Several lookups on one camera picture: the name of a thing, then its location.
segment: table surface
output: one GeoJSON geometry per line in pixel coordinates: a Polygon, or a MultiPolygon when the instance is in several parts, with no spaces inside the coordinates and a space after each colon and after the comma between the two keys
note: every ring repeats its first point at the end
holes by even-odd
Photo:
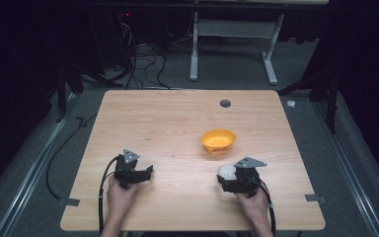
{"type": "MultiPolygon", "coordinates": [[[[274,91],[108,91],[86,147],[61,228],[98,230],[98,191],[108,163],[126,148],[140,155],[136,170],[154,165],[123,230],[250,230],[233,194],[217,182],[221,165],[249,156],[274,203],[276,229],[320,230],[325,220],[274,91]],[[221,100],[231,106],[223,108],[221,100]],[[215,128],[236,134],[232,147],[207,152],[201,137],[215,128]]],[[[107,216],[107,199],[104,198],[107,216]]]]}

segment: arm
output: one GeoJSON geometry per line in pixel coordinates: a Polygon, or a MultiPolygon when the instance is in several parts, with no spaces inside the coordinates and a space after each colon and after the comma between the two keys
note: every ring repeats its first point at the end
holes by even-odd
{"type": "Polygon", "coordinates": [[[258,189],[257,194],[248,198],[246,194],[235,194],[242,205],[246,217],[252,222],[259,237],[273,237],[267,221],[268,203],[263,190],[258,189]]]}
{"type": "Polygon", "coordinates": [[[109,190],[107,191],[109,215],[101,234],[102,237],[119,236],[119,227],[133,203],[138,186],[139,184],[132,184],[128,190],[125,190],[119,186],[119,181],[114,176],[109,177],[109,190]]]}

